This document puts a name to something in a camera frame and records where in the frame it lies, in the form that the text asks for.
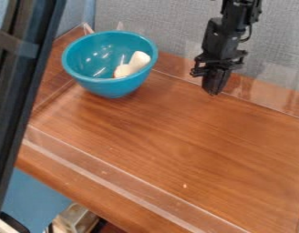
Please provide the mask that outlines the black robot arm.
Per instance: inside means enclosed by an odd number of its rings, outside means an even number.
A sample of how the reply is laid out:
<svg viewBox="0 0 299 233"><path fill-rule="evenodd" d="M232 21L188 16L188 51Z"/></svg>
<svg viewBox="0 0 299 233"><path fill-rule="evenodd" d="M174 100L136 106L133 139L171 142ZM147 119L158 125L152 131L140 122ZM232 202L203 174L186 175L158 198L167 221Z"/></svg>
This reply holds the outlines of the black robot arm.
<svg viewBox="0 0 299 233"><path fill-rule="evenodd" d="M191 77L202 77L202 88L212 96L222 93L231 73L243 67L248 52L238 46L251 39L262 0L223 0L220 14L207 23L202 54L195 57L190 73Z"/></svg>

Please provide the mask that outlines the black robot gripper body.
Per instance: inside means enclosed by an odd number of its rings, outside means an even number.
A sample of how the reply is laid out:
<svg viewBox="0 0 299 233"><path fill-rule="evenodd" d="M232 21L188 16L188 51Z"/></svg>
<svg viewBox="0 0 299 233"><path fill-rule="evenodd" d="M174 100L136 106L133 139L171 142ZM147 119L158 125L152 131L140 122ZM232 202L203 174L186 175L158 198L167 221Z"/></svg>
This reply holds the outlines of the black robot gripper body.
<svg viewBox="0 0 299 233"><path fill-rule="evenodd" d="M202 54L195 57L191 76L228 76L243 66L247 55L238 46L250 26L244 17L214 17L208 23L202 42Z"/></svg>

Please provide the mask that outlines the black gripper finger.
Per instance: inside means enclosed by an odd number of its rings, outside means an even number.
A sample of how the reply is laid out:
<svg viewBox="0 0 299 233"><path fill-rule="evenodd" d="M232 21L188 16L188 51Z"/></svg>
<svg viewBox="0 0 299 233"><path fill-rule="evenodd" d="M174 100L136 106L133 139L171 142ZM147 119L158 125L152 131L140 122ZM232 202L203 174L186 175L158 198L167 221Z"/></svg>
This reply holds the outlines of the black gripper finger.
<svg viewBox="0 0 299 233"><path fill-rule="evenodd" d="M230 69L226 69L226 70L219 69L218 75L219 75L219 81L218 81L216 93L220 94L223 92L224 86L226 86L228 78L231 76L231 70Z"/></svg>
<svg viewBox="0 0 299 233"><path fill-rule="evenodd" d="M211 70L207 75L203 77L202 87L210 95L215 95L218 93L218 85L219 85L219 74L216 70Z"/></svg>

